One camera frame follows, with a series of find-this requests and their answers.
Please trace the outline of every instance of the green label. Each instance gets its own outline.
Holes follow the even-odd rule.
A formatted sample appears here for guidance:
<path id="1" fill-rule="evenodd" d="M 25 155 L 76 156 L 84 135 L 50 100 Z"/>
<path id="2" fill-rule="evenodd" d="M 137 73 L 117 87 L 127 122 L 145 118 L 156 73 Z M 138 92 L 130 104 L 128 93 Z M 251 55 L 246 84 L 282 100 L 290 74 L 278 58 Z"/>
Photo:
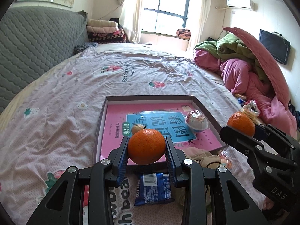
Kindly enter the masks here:
<path id="1" fill-rule="evenodd" d="M 123 130 L 123 136 L 130 136 L 130 123 L 123 122 L 122 130 Z"/>

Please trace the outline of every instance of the wall-mounted television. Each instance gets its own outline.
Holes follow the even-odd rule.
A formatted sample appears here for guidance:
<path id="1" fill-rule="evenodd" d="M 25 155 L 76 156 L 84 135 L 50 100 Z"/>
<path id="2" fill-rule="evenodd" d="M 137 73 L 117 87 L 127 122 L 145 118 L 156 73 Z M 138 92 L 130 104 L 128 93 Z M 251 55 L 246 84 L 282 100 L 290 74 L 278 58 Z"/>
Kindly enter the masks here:
<path id="1" fill-rule="evenodd" d="M 260 30 L 259 41 L 267 48 L 276 61 L 286 65 L 289 58 L 291 43 L 282 36 Z"/>

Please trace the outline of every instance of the pink quilt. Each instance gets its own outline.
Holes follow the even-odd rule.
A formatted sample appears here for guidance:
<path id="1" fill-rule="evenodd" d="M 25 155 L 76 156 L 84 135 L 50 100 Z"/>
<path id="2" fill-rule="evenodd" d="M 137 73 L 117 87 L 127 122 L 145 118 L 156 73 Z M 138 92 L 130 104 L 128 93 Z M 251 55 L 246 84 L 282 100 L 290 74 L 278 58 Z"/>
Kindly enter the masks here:
<path id="1" fill-rule="evenodd" d="M 266 124 L 271 124 L 294 136 L 296 119 L 288 110 L 290 92 L 277 62 L 269 51 L 248 32 L 239 28 L 224 28 L 224 30 L 235 34 L 250 48 L 271 84 L 260 81 L 258 75 L 251 71 L 251 65 L 241 59 L 234 58 L 223 63 L 209 52 L 196 49 L 194 51 L 195 63 L 220 75 L 226 88 L 232 94 L 244 94 L 248 100 L 255 100 L 261 110 L 259 117 Z"/>

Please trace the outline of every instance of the gray quilted headboard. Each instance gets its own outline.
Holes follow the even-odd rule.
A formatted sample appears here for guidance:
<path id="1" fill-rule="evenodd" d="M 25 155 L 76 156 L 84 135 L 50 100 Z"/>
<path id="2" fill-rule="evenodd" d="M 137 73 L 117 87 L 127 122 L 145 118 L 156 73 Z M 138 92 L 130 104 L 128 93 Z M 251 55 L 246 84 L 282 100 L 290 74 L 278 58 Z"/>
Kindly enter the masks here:
<path id="1" fill-rule="evenodd" d="M 0 21 L 0 114 L 32 81 L 88 42 L 85 12 L 15 7 Z"/>

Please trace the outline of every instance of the orange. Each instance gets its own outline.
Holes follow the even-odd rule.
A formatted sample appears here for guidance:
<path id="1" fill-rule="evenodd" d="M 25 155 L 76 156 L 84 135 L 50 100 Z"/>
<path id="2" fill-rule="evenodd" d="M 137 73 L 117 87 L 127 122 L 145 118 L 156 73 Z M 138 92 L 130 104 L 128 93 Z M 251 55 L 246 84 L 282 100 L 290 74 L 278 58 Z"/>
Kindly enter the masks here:
<path id="1" fill-rule="evenodd" d="M 251 137 L 255 134 L 255 124 L 252 120 L 242 112 L 236 112 L 229 118 L 227 125 L 241 131 Z"/>
<path id="2" fill-rule="evenodd" d="M 136 132 L 129 140 L 128 157 L 138 165 L 148 165 L 158 161 L 166 151 L 163 135 L 154 129 Z"/>

